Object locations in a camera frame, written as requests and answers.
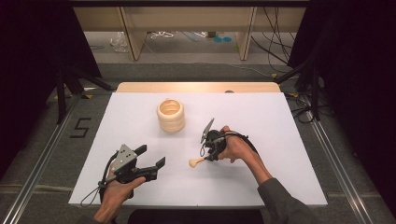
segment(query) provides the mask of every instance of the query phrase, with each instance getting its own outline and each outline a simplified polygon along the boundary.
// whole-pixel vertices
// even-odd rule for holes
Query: white table
[[[166,98],[185,106],[186,126],[178,133],[161,130],[157,105]],[[203,161],[192,169],[189,159],[199,158],[204,127],[229,125],[248,135],[271,174],[292,196],[307,205],[327,204],[306,154],[283,93],[113,93],[91,151],[73,191],[70,204],[78,205],[101,179],[109,157],[126,144],[131,149],[148,145],[137,167],[152,166],[166,157],[158,179],[134,191],[124,204],[194,208],[263,206],[257,183],[242,161]],[[99,204],[97,197],[93,204]]]

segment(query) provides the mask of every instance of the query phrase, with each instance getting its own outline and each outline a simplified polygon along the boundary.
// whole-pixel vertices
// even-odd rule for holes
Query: floor
[[[145,74],[144,69],[152,64],[158,64],[155,71],[160,75],[176,76],[177,74],[172,72],[176,73],[177,69],[172,68],[174,70],[169,71],[166,69],[169,66],[176,65],[193,72],[196,69],[191,69],[191,66],[196,65],[203,69],[208,67],[220,71],[230,70],[237,74],[252,73],[253,76],[267,78],[268,81],[271,81],[273,76],[281,76],[282,72],[290,70],[281,62],[288,59],[287,54],[279,45],[271,44],[266,38],[271,38],[272,34],[255,33],[253,36],[263,47],[271,47],[271,51],[281,60],[269,56],[252,42],[247,60],[240,61],[233,33],[219,33],[222,40],[226,36],[230,37],[230,42],[215,42],[213,38],[205,37],[198,37],[198,41],[193,41],[189,38],[191,33],[181,32],[171,33],[173,37],[170,38],[151,38],[152,35],[148,34],[139,60],[132,61],[129,53],[120,52],[122,48],[115,51],[114,46],[111,46],[110,42],[114,43],[118,38],[117,33],[86,33],[103,79],[114,86],[125,80],[126,72],[123,73],[122,68],[129,69],[135,66],[140,69],[139,66],[142,66],[141,73]],[[292,47],[294,36],[295,34],[281,34],[282,43]],[[294,92],[295,80],[296,77],[293,77],[282,83],[281,90]],[[82,82],[86,88],[95,88],[90,83],[83,80]],[[37,123],[28,145],[20,152],[0,182],[2,220],[7,217],[8,210],[12,211],[11,205],[18,199],[26,180],[30,179],[29,175],[35,169],[37,161],[43,161],[40,163],[43,165],[42,173],[33,183],[29,200],[19,208],[22,213],[18,214],[16,221],[12,223],[73,223],[80,214],[94,214],[96,208],[77,208],[67,202],[84,158],[89,153],[109,98],[109,92],[99,89],[87,89],[86,97],[83,98],[70,97],[67,100],[71,111],[70,119],[64,124],[64,129],[57,130],[56,95],[53,93],[49,97],[48,108]],[[309,102],[306,95],[302,95],[300,100]],[[302,106],[295,98],[288,102],[290,110]],[[320,102],[326,104],[325,93],[321,94]],[[353,156],[353,150],[337,122],[337,117],[328,107],[320,110],[320,117],[320,122],[310,123],[304,122],[310,120],[309,113],[303,113],[296,118],[296,125],[309,159],[329,202],[326,207],[313,208],[314,213],[322,223],[396,223],[374,184],[364,172],[359,158]],[[81,124],[87,122],[86,125],[90,125],[90,129],[85,133],[81,130],[76,131],[77,121]],[[46,150],[49,152],[49,158],[44,160],[40,155]],[[361,200],[362,203],[354,204],[357,200]],[[118,217],[119,223],[125,223],[130,212],[130,208],[122,208]],[[265,209],[262,209],[262,216],[265,223],[271,223]]]

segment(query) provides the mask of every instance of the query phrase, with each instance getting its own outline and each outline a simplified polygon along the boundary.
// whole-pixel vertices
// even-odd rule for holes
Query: gray sleeve
[[[268,208],[273,224],[319,223],[312,211],[291,197],[277,179],[271,178],[259,185],[258,192]]]
[[[76,224],[102,224],[102,222],[98,222],[91,217],[81,216]]]

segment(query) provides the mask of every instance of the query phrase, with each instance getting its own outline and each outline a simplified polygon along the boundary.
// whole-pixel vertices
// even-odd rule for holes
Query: gray floor
[[[277,70],[290,70],[287,66],[271,58],[253,42],[249,48],[247,61],[240,61],[237,47],[232,33],[221,34],[232,38],[232,42],[216,43],[213,39],[199,38],[193,42],[182,33],[174,33],[173,38],[147,38],[147,45],[139,61],[130,60],[128,53],[115,52],[110,46],[110,38],[114,33],[87,33],[86,36],[92,46],[103,46],[92,52],[98,62],[103,80],[116,87],[122,81],[271,81],[272,74],[280,74]],[[285,44],[292,45],[289,34],[282,34]],[[270,42],[262,34],[254,34],[255,39],[263,46],[269,47]],[[281,48],[273,46],[272,51],[279,57],[285,58]],[[281,90],[292,92],[296,78],[282,83]],[[81,80],[84,87],[95,87],[91,83]],[[96,208],[77,208],[68,204],[68,199],[75,186],[79,172],[89,153],[100,121],[105,113],[111,92],[94,89],[86,91],[89,97],[79,99],[74,97],[67,102],[76,101],[76,106],[65,124],[60,140],[51,159],[35,187],[19,223],[73,223],[81,215],[92,216]],[[325,95],[321,96],[321,103],[325,103]],[[298,108],[295,101],[289,101],[290,110]],[[347,174],[362,198],[373,223],[391,224],[396,220],[384,204],[368,175],[364,172],[359,159],[352,155],[352,148],[348,143],[337,117],[332,115],[330,108],[320,110],[321,125],[331,140],[332,146],[346,167]],[[80,125],[89,128],[85,137],[83,130],[76,130],[79,119]],[[57,103],[53,93],[48,100],[48,108],[43,112],[35,126],[28,145],[24,148],[9,167],[0,182],[0,217],[6,217],[7,210],[16,199],[21,186],[35,167],[41,152],[46,147],[55,129],[57,120]],[[326,207],[313,208],[322,223],[359,223],[354,211],[345,195],[331,164],[324,153],[311,123],[296,125],[303,139],[308,156],[318,176],[323,192],[328,198]],[[119,223],[126,223],[132,208],[123,207],[118,218]],[[270,223],[268,212],[262,209],[266,223]]]

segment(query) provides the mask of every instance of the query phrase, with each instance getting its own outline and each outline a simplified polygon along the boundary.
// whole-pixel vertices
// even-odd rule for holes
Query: hand
[[[110,167],[108,176],[114,175],[111,170]],[[131,191],[142,185],[145,181],[146,178],[142,176],[128,184],[121,184],[117,180],[108,183],[102,205],[93,218],[102,223],[110,223],[120,212],[122,203],[129,198]]]
[[[227,133],[230,131],[230,127],[224,126],[221,131]],[[231,163],[234,163],[237,159],[246,162],[249,155],[255,153],[251,147],[238,136],[226,136],[226,140],[227,146],[224,151],[219,154],[220,160],[229,158]]]

